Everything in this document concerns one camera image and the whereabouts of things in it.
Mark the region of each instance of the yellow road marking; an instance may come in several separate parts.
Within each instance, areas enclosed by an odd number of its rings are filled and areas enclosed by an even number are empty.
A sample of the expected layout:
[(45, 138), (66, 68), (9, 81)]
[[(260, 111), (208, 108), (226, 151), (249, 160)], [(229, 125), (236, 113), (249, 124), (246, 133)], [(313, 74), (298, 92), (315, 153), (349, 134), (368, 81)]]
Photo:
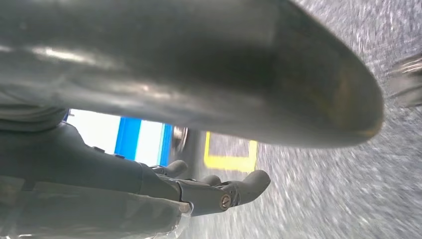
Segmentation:
[(210, 155), (210, 132), (205, 138), (204, 163), (208, 168), (237, 170), (240, 172), (252, 172), (255, 170), (258, 143), (249, 142), (248, 157), (227, 157)]

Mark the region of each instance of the plastic cover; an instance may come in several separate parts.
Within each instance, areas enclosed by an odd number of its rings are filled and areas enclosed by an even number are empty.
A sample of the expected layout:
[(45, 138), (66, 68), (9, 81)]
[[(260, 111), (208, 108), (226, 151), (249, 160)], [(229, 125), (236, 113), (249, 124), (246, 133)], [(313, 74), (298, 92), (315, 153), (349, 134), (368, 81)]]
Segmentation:
[(189, 204), (0, 176), (0, 238), (176, 239)]

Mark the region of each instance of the asphalt road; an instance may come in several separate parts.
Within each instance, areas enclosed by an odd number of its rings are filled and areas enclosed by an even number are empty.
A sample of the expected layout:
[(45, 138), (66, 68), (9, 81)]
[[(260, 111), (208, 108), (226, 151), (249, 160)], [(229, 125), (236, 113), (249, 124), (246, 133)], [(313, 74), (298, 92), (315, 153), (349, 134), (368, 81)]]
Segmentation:
[[(422, 9), (416, 0), (298, 3), (361, 57), (384, 90), (391, 65), (422, 50)], [(259, 143), (256, 168), (273, 180), (267, 192), (249, 205), (193, 219), (183, 238), (422, 238), (420, 125), (420, 109), (404, 110), (387, 101), (383, 131), (359, 147), (309, 150)], [(199, 135), (200, 145), (203, 140)], [(232, 147), (226, 142), (218, 150)], [(196, 177), (245, 176), (206, 168), (201, 149), (193, 158)]]

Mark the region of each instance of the white wall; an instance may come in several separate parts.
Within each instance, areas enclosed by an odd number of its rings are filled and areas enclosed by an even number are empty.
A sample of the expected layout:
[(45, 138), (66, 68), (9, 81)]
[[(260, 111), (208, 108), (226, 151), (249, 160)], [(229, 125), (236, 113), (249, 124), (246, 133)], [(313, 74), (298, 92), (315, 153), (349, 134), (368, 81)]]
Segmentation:
[(148, 166), (160, 163), (159, 156), (163, 129), (164, 125), (162, 123), (142, 121), (135, 161), (145, 163)]
[(71, 110), (67, 122), (75, 126), (89, 146), (113, 154), (116, 147), (120, 117), (90, 111)]
[[(120, 117), (90, 111), (71, 110), (67, 122), (75, 126), (89, 146), (113, 154), (116, 147)], [(161, 140), (164, 125), (143, 120), (139, 131), (135, 161), (148, 166), (160, 163)]]

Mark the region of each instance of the blue and white wall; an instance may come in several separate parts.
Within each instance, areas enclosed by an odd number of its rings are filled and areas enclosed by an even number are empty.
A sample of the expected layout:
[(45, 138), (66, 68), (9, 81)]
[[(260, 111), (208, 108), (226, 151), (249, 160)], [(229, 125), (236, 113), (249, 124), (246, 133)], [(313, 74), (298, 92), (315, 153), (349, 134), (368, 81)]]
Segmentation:
[(67, 122), (89, 146), (148, 166), (168, 164), (171, 125), (81, 110), (71, 110)]

